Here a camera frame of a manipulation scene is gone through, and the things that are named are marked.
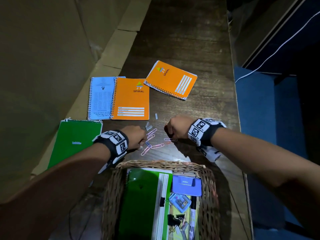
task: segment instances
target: wicker basket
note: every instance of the wicker basket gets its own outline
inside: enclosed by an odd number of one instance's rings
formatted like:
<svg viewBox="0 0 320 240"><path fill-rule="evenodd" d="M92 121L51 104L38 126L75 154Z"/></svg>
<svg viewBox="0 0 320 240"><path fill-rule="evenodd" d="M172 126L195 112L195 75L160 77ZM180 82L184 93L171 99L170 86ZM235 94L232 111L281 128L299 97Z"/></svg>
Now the wicker basket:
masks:
<svg viewBox="0 0 320 240"><path fill-rule="evenodd" d="M202 196L198 209L200 239L219 238L219 205L214 174L204 165L179 161L126 161L117 165L108 181L103 204L102 239L113 239L120 210L121 197L126 184L126 170L130 167L159 168L174 173L195 173L202 180Z"/></svg>

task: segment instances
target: pink paper clip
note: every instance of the pink paper clip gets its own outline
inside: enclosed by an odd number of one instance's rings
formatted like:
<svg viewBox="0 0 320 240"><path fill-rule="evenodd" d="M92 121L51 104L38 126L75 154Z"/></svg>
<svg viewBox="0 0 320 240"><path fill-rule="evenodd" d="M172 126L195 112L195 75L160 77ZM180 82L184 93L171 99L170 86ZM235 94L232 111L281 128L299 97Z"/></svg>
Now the pink paper clip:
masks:
<svg viewBox="0 0 320 240"><path fill-rule="evenodd" d="M149 151L151 148L151 145L147 146L146 149L144 149L144 151L141 153L141 156L145 155L147 153L147 151Z"/></svg>
<svg viewBox="0 0 320 240"><path fill-rule="evenodd" d="M165 145L164 144L159 144L159 145L153 145L151 147L151 149L156 149L156 148L160 148L160 147L164 147Z"/></svg>
<svg viewBox="0 0 320 240"><path fill-rule="evenodd" d="M148 136L148 137L146 138L146 142L149 141L149 140L151 140L151 139L154 138L155 136L156 136L155 134L152 134L151 136Z"/></svg>
<svg viewBox="0 0 320 240"><path fill-rule="evenodd" d="M157 128L153 129L152 131L150 131L149 133L146 134L146 136L151 136L153 133L155 133L157 131Z"/></svg>
<svg viewBox="0 0 320 240"><path fill-rule="evenodd" d="M178 139L174 140L174 139L171 139L171 138L164 138L165 141L178 141Z"/></svg>

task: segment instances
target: fist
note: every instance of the fist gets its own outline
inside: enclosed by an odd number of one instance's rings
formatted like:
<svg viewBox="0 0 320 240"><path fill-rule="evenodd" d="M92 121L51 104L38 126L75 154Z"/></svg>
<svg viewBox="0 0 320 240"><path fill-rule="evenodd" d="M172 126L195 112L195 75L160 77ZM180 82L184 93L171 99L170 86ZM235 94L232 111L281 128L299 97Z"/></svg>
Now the fist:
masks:
<svg viewBox="0 0 320 240"><path fill-rule="evenodd" d="M173 134L172 139L188 139L188 131L196 119L185 115L178 114L172 117L167 125L168 133Z"/></svg>
<svg viewBox="0 0 320 240"><path fill-rule="evenodd" d="M146 131L140 126L129 125L121 129L129 139L128 150L138 149L147 139Z"/></svg>

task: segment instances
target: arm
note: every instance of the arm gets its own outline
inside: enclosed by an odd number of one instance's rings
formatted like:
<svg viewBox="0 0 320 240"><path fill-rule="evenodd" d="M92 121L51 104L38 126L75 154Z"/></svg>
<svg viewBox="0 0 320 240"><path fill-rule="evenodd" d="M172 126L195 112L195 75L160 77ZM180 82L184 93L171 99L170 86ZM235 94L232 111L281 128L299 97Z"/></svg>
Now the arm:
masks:
<svg viewBox="0 0 320 240"><path fill-rule="evenodd" d="M139 126L121 131L129 150L145 141ZM109 158L110 150L95 143L36 176L0 205L1 239L48 239Z"/></svg>
<svg viewBox="0 0 320 240"><path fill-rule="evenodd" d="M187 138L195 119L177 115L168 124L175 138ZM218 128L211 144L245 173L257 176L295 214L303 226L320 238L320 166L279 146L226 128Z"/></svg>

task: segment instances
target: white cable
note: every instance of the white cable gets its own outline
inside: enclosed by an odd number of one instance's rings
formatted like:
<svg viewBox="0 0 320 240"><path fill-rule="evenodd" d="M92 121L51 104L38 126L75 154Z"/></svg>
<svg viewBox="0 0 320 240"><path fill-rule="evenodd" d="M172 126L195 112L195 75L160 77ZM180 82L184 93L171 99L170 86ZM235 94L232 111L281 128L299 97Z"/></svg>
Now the white cable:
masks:
<svg viewBox="0 0 320 240"><path fill-rule="evenodd" d="M304 27L306 27L306 25L310 22L310 20L313 19L315 16L317 16L319 13L320 13L320 11L317 12L315 15L313 15L313 16L306 22L306 24L304 24L304 25L302 26L301 29L299 29L299 30L298 30L293 36L291 36L286 42L284 42L282 45L280 45L280 47L279 47L271 56L269 56L257 69L255 69L255 70L253 70L252 72L250 72L250 73L248 73L248 74L240 77L240 78L239 78L238 80L236 80L235 82L239 81L241 78L244 78L244 77L246 77L246 76L251 75L251 74L254 73L256 70L258 70L260 67L262 67L262 65L263 65L267 60L269 60L271 57L273 57L274 54L277 53L278 50L279 50L282 46L284 46L288 41L290 41L294 36L296 36Z"/></svg>

